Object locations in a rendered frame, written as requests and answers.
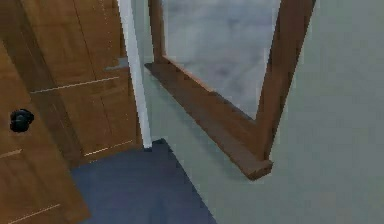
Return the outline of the brown framed window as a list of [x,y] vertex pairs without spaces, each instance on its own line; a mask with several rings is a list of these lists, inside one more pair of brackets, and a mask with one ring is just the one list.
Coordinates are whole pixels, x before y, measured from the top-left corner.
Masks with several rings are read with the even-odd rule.
[[154,61],[151,75],[249,180],[272,171],[269,159],[317,0],[282,0],[254,119],[206,87],[165,53],[163,9],[148,0]]

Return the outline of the brown wooden room door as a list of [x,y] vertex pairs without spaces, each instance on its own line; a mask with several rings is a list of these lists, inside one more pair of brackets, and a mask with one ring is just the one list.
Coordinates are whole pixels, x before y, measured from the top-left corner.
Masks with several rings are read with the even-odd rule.
[[71,169],[142,144],[124,55],[117,0],[0,0],[0,224],[89,217]]

